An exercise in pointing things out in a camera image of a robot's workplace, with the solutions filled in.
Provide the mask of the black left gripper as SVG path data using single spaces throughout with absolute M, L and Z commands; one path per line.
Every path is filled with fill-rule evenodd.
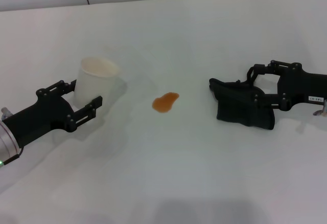
M 76 80 L 67 83 L 63 80 L 37 91 L 37 102 L 4 119 L 19 146 L 26 146 L 46 133 L 62 129 L 74 132 L 79 126 L 92 120 L 97 109 L 102 106 L 103 98 L 98 96 L 78 111 L 61 96 L 75 90 Z

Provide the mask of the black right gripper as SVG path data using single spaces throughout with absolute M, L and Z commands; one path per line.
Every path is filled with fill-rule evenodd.
M 299 103 L 323 105 L 326 100 L 326 75 L 305 72 L 299 62 L 286 63 L 272 60 L 269 64 L 255 64 L 247 72 L 247 82 L 258 75 L 280 76 L 277 94 L 254 95 L 258 107 L 289 111 Z

